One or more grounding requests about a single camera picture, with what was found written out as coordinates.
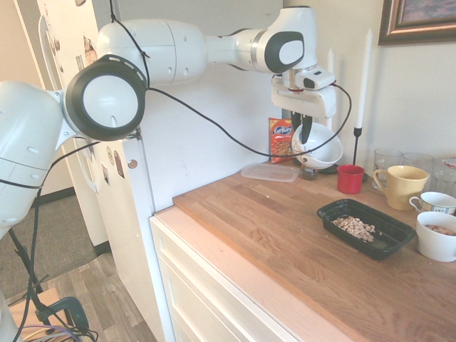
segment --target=black candlestick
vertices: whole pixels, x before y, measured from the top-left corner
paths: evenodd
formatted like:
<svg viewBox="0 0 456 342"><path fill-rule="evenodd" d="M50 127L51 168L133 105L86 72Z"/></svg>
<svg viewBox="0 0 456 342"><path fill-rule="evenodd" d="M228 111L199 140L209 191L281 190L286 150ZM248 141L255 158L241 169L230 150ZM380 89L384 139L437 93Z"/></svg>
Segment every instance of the black candlestick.
<svg viewBox="0 0 456 342"><path fill-rule="evenodd" d="M358 152L358 138L361 136L363 128L354 128L353 134L355 135L355 151L353 153L353 165L356 165L356 153Z"/></svg>

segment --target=cereal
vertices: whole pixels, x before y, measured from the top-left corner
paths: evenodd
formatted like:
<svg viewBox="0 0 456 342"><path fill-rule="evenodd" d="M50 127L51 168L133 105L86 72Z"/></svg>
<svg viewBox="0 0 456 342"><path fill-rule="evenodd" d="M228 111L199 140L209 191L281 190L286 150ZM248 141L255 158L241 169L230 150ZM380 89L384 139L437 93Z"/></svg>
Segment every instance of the cereal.
<svg viewBox="0 0 456 342"><path fill-rule="evenodd" d="M371 233L375 233L375 226L373 224L365 224L353 216L347 218L339 217L332 222L357 239L362 239L364 242L373 242L373 236L371 235Z"/></svg>
<svg viewBox="0 0 456 342"><path fill-rule="evenodd" d="M269 119L269 143L272 155L287 156L292 153L291 139L293 137L293 125L291 119ZM292 157L273 157L272 162L289 160Z"/></svg>
<svg viewBox="0 0 456 342"><path fill-rule="evenodd" d="M437 226L435 224L426 224L425 227L429 228L433 232L449 235L451 237L456 237L456 233L454 231L445 227Z"/></svg>

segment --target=white bowl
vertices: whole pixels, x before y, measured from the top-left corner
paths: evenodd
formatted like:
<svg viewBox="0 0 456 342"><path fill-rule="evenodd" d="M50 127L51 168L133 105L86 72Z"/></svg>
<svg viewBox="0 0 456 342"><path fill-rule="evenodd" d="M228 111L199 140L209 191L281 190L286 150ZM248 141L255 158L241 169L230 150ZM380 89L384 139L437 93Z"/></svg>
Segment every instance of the white bowl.
<svg viewBox="0 0 456 342"><path fill-rule="evenodd" d="M442 212L422 212L416 222L418 251L435 261L451 262L456 260L456 237L444 235L425 227L435 224L456 232L456 217Z"/></svg>
<svg viewBox="0 0 456 342"><path fill-rule="evenodd" d="M311 150L334 135L333 131L326 126L320 125L319 123L312 123L311 133L307 142L301 144L301 131L302 125L300 125L293 134L293 139L291 141L293 153ZM326 169L338 162L338 160L342 158L342 153L342 143L338 137L335 137L319 149L305 155L300 155L296 158L301 164L309 169Z"/></svg>

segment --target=mug handle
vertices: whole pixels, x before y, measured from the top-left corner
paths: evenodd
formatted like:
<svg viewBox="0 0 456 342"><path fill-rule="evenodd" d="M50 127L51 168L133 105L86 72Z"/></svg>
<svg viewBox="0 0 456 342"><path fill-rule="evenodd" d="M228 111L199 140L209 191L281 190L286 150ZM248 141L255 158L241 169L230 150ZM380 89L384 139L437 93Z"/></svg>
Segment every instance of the mug handle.
<svg viewBox="0 0 456 342"><path fill-rule="evenodd" d="M418 209L418 207L416 205L413 204L413 200L418 200L418 203L420 203L420 198L419 197L416 197L416 196L413 196L411 197L408 201L409 203L412 205L412 207L414 207L416 209L417 212L423 212L423 209Z"/></svg>
<svg viewBox="0 0 456 342"><path fill-rule="evenodd" d="M382 183L380 182L380 180L377 177L378 173L384 173L385 175L388 176L388 171L387 170L375 170L372 175L373 180L375 180L375 183L377 183L377 185L380 187L380 190L382 190L382 192L385 192L385 188L382 186Z"/></svg>

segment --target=red cup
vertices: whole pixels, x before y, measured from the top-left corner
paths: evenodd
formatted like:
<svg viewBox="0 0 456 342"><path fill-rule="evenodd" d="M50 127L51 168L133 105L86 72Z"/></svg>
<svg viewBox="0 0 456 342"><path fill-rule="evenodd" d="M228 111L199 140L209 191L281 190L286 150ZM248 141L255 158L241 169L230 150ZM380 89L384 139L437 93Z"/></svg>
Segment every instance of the red cup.
<svg viewBox="0 0 456 342"><path fill-rule="evenodd" d="M337 168L337 190L344 194L358 194L363 184L364 169L357 165L341 165Z"/></svg>

